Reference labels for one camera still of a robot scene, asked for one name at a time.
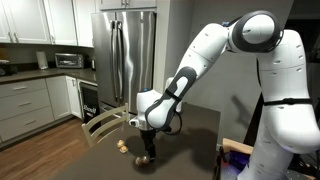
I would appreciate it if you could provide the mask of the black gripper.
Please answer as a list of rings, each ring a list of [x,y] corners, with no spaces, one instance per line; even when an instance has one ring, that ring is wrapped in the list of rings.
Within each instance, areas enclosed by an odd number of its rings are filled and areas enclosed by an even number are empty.
[[[150,161],[154,161],[156,158],[156,150],[153,143],[153,139],[156,136],[155,130],[141,130],[140,136],[145,144],[146,147],[148,147],[148,154]]]

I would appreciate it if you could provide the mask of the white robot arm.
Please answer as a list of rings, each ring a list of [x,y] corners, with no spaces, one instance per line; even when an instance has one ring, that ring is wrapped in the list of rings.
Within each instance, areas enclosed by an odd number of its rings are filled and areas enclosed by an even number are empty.
[[[129,124],[142,133],[168,133],[178,104],[227,54],[256,67],[254,92],[263,99],[253,151],[236,180],[285,180],[295,154],[319,149],[320,130],[307,85],[302,38],[283,28],[270,11],[248,12],[226,25],[205,25],[166,89],[137,94],[138,114]]]

